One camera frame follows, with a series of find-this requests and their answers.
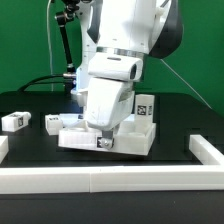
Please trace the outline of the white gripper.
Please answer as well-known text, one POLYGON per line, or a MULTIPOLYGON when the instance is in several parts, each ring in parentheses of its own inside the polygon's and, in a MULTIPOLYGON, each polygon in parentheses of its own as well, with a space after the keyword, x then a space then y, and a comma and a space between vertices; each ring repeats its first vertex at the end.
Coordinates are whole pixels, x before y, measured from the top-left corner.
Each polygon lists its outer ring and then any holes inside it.
POLYGON ((101 145, 113 147, 113 132, 132 112, 133 84, 117 80, 91 78, 88 86, 85 119, 88 126, 102 130, 101 145))

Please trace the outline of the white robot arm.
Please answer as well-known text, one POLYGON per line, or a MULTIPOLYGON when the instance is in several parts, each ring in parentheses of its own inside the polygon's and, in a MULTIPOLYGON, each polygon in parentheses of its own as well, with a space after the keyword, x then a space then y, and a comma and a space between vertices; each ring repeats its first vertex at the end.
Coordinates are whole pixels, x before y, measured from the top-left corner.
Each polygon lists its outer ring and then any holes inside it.
POLYGON ((117 127, 132 112, 133 84, 148 56, 163 59, 182 40, 178 0, 92 0, 80 17, 83 59, 72 91, 86 108, 90 128, 102 133, 101 146, 114 147, 117 127))

